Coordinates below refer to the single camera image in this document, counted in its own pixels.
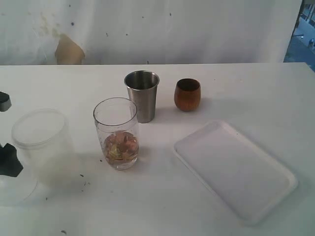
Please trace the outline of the clear plastic shaker lid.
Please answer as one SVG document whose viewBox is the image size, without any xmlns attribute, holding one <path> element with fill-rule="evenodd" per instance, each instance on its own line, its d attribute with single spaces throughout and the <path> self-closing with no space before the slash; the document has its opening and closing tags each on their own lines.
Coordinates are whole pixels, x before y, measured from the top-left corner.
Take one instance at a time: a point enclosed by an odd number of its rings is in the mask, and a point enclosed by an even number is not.
<svg viewBox="0 0 315 236">
<path fill-rule="evenodd" d="M 0 206 L 10 207 L 25 201 L 36 189 L 37 180 L 21 162 L 23 170 L 17 177 L 0 176 Z"/>
</svg>

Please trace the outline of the clear plastic shaker cup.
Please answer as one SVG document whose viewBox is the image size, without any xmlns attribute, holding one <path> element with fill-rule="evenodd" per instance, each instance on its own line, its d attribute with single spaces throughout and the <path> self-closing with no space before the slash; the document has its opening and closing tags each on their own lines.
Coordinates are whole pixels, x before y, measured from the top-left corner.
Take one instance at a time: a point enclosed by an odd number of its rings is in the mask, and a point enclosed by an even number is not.
<svg viewBox="0 0 315 236">
<path fill-rule="evenodd" d="M 123 97 L 108 98 L 93 110 L 103 155 L 116 170 L 134 165 L 139 152 L 137 108 Z"/>
</svg>

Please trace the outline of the stainless steel tumbler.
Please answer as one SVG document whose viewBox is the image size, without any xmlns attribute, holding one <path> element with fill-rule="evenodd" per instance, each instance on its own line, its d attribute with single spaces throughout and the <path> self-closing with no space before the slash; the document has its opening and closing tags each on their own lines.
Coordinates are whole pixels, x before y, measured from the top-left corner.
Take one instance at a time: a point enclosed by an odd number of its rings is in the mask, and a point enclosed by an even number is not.
<svg viewBox="0 0 315 236">
<path fill-rule="evenodd" d="M 151 71 L 138 70 L 127 74 L 124 83 L 129 99 L 137 107 L 138 122 L 152 121 L 155 118 L 159 76 Z"/>
</svg>

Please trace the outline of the small brown wooden cup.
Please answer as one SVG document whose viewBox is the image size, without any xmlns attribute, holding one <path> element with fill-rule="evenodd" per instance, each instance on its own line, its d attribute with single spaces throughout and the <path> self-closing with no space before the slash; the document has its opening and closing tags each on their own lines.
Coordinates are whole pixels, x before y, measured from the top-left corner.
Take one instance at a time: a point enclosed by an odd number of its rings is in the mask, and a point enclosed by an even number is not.
<svg viewBox="0 0 315 236">
<path fill-rule="evenodd" d="M 194 111 L 201 101 L 200 83 L 192 78 L 183 78 L 176 83 L 174 102 L 184 112 Z"/>
</svg>

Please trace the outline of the translucent white plastic container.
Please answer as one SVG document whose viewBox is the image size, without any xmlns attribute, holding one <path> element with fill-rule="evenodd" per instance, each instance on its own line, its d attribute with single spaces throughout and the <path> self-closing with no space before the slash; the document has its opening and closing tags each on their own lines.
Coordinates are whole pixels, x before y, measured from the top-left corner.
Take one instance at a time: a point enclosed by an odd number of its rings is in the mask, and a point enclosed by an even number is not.
<svg viewBox="0 0 315 236">
<path fill-rule="evenodd" d="M 32 173 L 49 187 L 64 187 L 79 173 L 68 120 L 55 109 L 39 109 L 18 119 L 12 141 Z"/>
</svg>

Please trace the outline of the white rectangular plastic tray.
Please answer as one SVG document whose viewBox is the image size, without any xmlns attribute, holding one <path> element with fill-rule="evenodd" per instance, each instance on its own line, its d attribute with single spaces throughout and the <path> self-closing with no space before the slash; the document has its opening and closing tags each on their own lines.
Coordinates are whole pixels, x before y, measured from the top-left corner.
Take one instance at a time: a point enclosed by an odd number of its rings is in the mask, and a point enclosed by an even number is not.
<svg viewBox="0 0 315 236">
<path fill-rule="evenodd" d="M 221 120 L 177 141 L 173 149 L 208 191 L 246 225 L 260 222 L 298 186 L 286 166 Z"/>
</svg>

